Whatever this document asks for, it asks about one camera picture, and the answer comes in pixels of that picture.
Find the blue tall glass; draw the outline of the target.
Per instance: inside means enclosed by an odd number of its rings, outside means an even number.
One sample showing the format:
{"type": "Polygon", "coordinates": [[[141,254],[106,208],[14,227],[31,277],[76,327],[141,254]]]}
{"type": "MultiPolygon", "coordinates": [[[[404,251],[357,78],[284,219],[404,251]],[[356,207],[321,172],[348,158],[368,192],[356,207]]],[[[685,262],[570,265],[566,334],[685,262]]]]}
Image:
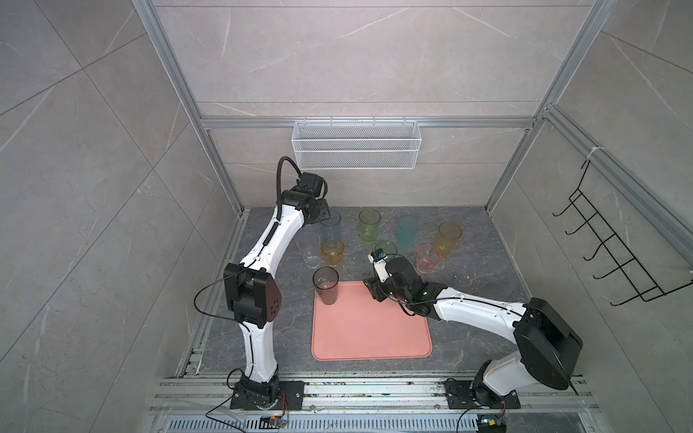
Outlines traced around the blue tall glass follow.
{"type": "Polygon", "coordinates": [[[332,209],[330,217],[321,221],[322,240],[334,240],[341,238],[341,214],[332,209]]]}

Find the clear short glass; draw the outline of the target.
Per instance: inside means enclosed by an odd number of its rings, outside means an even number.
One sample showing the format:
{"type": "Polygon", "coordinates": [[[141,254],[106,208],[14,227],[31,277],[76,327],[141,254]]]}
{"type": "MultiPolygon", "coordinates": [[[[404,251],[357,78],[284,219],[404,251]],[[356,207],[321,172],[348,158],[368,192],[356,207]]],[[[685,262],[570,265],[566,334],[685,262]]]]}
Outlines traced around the clear short glass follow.
{"type": "Polygon", "coordinates": [[[299,235],[296,239],[297,247],[301,254],[303,263],[309,269],[317,269],[321,266],[321,239],[312,232],[299,235]]]}

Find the green tall glass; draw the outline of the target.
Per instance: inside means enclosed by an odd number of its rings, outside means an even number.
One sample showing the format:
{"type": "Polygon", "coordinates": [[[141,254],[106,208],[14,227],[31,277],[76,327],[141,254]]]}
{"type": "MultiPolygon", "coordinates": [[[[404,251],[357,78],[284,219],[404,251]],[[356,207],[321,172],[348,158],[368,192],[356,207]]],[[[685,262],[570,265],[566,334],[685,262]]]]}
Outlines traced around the green tall glass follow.
{"type": "Polygon", "coordinates": [[[379,236],[382,215],[377,209],[363,209],[358,215],[359,234],[365,244],[373,244],[379,236]]]}

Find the dark grey tall glass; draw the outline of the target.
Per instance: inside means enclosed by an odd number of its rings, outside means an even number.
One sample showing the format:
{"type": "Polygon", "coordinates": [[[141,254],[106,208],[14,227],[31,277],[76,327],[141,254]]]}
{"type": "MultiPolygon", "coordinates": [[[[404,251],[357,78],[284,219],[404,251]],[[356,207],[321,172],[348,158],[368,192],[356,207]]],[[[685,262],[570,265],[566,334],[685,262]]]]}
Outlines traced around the dark grey tall glass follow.
{"type": "Polygon", "coordinates": [[[317,269],[312,275],[316,293],[325,305],[333,305],[339,297],[339,273],[336,269],[325,266],[317,269]]]}

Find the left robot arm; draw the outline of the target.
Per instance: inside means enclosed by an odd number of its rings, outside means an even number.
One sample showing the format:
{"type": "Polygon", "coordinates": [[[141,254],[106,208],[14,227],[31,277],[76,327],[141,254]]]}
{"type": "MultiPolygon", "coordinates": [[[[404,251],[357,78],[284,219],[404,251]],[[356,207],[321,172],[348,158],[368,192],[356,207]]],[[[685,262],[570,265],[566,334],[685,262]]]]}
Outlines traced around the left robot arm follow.
{"type": "Polygon", "coordinates": [[[272,218],[254,247],[224,271],[227,308],[244,339],[245,369],[238,393],[253,396],[261,405],[276,402],[280,394],[273,323],[283,298],[274,276],[294,236],[330,216],[327,191],[321,176],[301,174],[292,188],[279,193],[272,218]]]}

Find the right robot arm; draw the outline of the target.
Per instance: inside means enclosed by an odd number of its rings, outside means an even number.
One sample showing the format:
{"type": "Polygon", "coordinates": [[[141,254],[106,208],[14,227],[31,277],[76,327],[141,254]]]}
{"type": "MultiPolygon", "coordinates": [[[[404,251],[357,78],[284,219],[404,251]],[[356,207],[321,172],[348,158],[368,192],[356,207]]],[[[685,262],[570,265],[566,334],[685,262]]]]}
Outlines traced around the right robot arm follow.
{"type": "Polygon", "coordinates": [[[376,301],[389,299],[410,316],[462,323],[516,345],[506,357],[479,368],[469,386],[476,406],[492,408],[534,384],[559,391],[573,387],[583,341],[548,301],[496,301],[424,281],[405,257],[388,259],[381,249],[368,254],[368,261],[374,276],[364,284],[376,301]]]}

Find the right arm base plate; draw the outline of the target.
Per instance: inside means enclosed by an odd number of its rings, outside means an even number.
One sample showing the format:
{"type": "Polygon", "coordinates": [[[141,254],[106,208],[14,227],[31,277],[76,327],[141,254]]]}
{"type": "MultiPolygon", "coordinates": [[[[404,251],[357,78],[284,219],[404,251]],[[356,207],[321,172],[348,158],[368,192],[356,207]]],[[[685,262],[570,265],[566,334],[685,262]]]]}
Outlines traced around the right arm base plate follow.
{"type": "Polygon", "coordinates": [[[483,384],[475,386],[471,380],[448,378],[441,383],[449,409],[467,410],[488,408],[492,410],[516,410],[521,408],[516,392],[499,397],[488,391],[483,384]]]}

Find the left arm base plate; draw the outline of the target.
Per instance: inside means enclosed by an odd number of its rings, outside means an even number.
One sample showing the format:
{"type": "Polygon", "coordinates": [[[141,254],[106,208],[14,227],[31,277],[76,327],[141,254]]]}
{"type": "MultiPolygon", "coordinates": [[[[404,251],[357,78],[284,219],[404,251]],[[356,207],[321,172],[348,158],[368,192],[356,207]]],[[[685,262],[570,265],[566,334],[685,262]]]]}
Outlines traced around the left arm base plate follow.
{"type": "Polygon", "coordinates": [[[299,411],[305,395],[305,382],[272,381],[267,384],[241,380],[232,391],[231,410],[299,411]]]}

